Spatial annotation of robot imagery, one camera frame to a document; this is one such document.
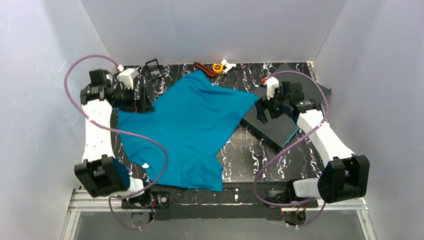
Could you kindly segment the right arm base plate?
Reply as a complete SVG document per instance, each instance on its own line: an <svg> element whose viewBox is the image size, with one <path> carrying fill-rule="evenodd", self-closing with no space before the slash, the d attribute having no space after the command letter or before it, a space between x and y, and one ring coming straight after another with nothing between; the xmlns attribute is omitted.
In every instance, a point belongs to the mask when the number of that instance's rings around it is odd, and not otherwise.
<svg viewBox="0 0 424 240"><path fill-rule="evenodd" d="M319 206L316 199L291 196L288 190L269 190L265 200L274 204L289 204L292 210L283 211L282 218L290 226L303 225L307 220L306 210Z"/></svg>

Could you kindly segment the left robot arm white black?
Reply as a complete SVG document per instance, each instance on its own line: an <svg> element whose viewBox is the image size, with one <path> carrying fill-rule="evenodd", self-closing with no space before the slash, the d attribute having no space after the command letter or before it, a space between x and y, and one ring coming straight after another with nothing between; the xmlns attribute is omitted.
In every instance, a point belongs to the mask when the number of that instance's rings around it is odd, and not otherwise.
<svg viewBox="0 0 424 240"><path fill-rule="evenodd" d="M143 93L137 99L134 80L138 72L127 68L117 75L108 70L89 72L90 84L80 91L85 120L85 148L81 163L74 166L75 176L92 197L138 197L144 183L133 178L113 152L110 132L113 109L130 113L154 111Z"/></svg>

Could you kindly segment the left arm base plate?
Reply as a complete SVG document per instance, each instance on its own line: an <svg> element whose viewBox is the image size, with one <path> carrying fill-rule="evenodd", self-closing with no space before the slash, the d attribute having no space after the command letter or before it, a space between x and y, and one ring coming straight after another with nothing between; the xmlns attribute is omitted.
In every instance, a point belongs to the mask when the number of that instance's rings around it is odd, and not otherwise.
<svg viewBox="0 0 424 240"><path fill-rule="evenodd" d="M121 208L125 210L151 209L164 210L170 207L171 195L169 191L148 189L145 193L121 201Z"/></svg>

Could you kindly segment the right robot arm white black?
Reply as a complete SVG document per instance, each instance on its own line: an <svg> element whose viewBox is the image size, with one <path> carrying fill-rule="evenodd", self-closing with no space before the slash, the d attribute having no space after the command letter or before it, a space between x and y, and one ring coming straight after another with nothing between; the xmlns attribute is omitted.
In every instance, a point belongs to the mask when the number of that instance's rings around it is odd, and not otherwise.
<svg viewBox="0 0 424 240"><path fill-rule="evenodd" d="M299 82L279 82L275 77L263 79L266 95L255 102L257 119L267 123L265 111L272 119L281 115L292 118L319 153L325 166L318 178L290 180L283 193L268 197L274 204L291 204L305 199L322 199L326 203L363 197L367 192L370 162L356 155L336 135L325 120L321 107L306 99Z"/></svg>

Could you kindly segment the blue garment cloth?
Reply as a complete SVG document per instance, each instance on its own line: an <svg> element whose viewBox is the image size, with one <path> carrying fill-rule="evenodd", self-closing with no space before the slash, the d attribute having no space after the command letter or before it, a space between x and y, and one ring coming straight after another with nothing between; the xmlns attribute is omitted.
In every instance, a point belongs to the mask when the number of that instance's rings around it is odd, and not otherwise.
<svg viewBox="0 0 424 240"><path fill-rule="evenodd" d="M147 165L151 180L186 189L223 190L217 154L257 96L212 85L187 74L153 102L154 112L118 112L118 128L131 162Z"/></svg>

